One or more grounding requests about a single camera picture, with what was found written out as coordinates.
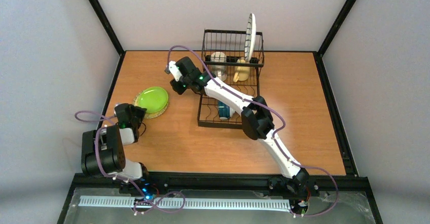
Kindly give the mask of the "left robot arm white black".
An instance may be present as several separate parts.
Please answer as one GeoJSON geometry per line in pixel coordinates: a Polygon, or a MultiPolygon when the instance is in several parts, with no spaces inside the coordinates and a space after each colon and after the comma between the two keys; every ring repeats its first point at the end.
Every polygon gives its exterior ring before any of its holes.
{"type": "Polygon", "coordinates": [[[100,122],[109,123],[82,134],[82,172],[87,176],[104,176],[126,183],[148,178],[146,166],[127,159],[124,151],[125,145],[137,143],[142,135],[139,129],[143,125],[146,112],[146,108],[129,103],[116,105],[112,116],[90,110],[76,112],[75,119],[78,121],[92,123],[92,120],[84,120],[79,115],[93,114],[100,122]]]}

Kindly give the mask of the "black wire dish rack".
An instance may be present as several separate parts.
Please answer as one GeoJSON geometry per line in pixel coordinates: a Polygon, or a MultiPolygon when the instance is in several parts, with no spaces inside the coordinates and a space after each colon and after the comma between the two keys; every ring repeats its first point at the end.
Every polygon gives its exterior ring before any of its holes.
{"type": "MultiPolygon", "coordinates": [[[[256,97],[260,94],[259,76],[264,66],[264,40],[263,33],[256,32],[254,52],[250,62],[244,57],[245,31],[205,29],[202,42],[201,57],[212,71],[210,56],[214,52],[223,52],[227,60],[219,65],[227,67],[227,78],[223,81],[235,90],[256,97]],[[250,75],[246,81],[233,82],[236,66],[249,66],[250,75]]],[[[240,114],[235,113],[229,120],[220,120],[218,114],[218,100],[202,95],[199,101],[197,124],[208,128],[241,129],[240,114]]]]}

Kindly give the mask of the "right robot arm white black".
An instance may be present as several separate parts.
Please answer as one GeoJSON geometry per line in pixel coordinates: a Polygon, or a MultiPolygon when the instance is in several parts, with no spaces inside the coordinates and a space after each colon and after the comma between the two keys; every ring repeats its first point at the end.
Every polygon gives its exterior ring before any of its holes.
{"type": "Polygon", "coordinates": [[[282,176],[288,179],[288,190],[294,194],[305,191],[309,173],[283,144],[273,122],[272,115],[275,111],[267,106],[263,97],[252,97],[239,92],[208,69],[201,72],[189,57],[168,62],[165,72],[173,76],[170,84],[177,94],[181,95],[191,89],[224,103],[238,113],[244,134],[266,148],[278,164],[282,176]]]}

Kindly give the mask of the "white bowl dark outside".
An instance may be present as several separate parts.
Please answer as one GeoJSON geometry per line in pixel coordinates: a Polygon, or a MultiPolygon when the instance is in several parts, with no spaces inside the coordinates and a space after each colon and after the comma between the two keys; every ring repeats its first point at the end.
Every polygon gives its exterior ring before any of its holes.
{"type": "Polygon", "coordinates": [[[218,101],[217,108],[220,120],[229,120],[235,114],[231,107],[221,101],[218,101]]]}

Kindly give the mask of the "green plate woven rim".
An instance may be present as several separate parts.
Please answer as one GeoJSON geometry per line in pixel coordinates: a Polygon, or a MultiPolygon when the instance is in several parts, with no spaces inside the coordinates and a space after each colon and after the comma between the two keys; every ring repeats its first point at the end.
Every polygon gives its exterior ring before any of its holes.
{"type": "Polygon", "coordinates": [[[158,113],[168,105],[169,96],[162,87],[143,90],[136,99],[136,106],[145,108],[148,114],[158,113]]]}

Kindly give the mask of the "white blue striped plate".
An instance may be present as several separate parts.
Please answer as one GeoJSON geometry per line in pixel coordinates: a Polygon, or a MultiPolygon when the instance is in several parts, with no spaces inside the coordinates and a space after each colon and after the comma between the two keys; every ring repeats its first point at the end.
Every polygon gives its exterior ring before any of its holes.
{"type": "Polygon", "coordinates": [[[250,62],[255,48],[256,42],[256,18],[254,13],[250,13],[247,22],[245,44],[244,44],[244,57],[246,62],[250,62]]]}

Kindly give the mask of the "white mug coral pattern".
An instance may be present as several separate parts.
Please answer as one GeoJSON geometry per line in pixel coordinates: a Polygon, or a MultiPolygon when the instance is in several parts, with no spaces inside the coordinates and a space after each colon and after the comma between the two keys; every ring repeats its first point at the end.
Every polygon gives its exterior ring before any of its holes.
{"type": "Polygon", "coordinates": [[[215,62],[215,65],[211,65],[213,73],[221,81],[225,81],[227,78],[227,67],[225,65],[219,65],[219,63],[224,63],[227,60],[227,56],[223,52],[214,52],[210,56],[210,61],[215,62]]]}

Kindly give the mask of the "woven bamboo tray green rim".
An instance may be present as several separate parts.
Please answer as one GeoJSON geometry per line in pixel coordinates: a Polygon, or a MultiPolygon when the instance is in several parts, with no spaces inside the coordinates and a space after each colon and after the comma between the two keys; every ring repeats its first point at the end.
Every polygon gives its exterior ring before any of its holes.
{"type": "MultiPolygon", "coordinates": [[[[134,98],[134,101],[133,101],[133,105],[135,105],[135,106],[136,106],[135,102],[136,102],[137,96],[134,98]]],[[[144,118],[145,119],[153,119],[153,118],[159,117],[160,115],[162,115],[167,110],[168,105],[158,113],[148,114],[146,112],[144,118]]]]}

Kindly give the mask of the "yellow mug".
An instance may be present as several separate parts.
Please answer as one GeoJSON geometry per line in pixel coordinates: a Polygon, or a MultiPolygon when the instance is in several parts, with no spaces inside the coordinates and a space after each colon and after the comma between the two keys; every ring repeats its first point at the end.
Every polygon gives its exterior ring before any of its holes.
{"type": "Polygon", "coordinates": [[[246,81],[250,75],[249,66],[236,66],[233,82],[246,81]]]}

